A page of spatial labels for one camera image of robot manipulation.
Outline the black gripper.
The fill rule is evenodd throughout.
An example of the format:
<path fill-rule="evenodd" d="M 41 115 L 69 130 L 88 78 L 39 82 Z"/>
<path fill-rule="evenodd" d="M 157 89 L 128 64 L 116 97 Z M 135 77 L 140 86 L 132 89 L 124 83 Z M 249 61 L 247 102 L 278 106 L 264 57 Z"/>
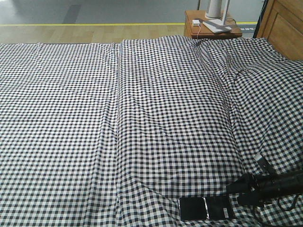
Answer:
<path fill-rule="evenodd" d="M 262 176 L 257 178 L 252 174 L 243 174 L 238 180 L 226 186 L 227 192 L 248 192 L 238 196 L 239 205 L 263 205 L 262 201 L 284 196 L 277 181 Z"/>

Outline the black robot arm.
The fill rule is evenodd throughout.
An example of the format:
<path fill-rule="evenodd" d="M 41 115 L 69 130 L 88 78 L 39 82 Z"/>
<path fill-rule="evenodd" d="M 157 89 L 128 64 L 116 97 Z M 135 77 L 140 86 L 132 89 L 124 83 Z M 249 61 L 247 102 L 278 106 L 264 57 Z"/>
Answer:
<path fill-rule="evenodd" d="M 263 207 L 266 201 L 303 192 L 302 170 L 271 175 L 244 174 L 226 186 L 228 194 L 239 193 L 242 206 Z"/>

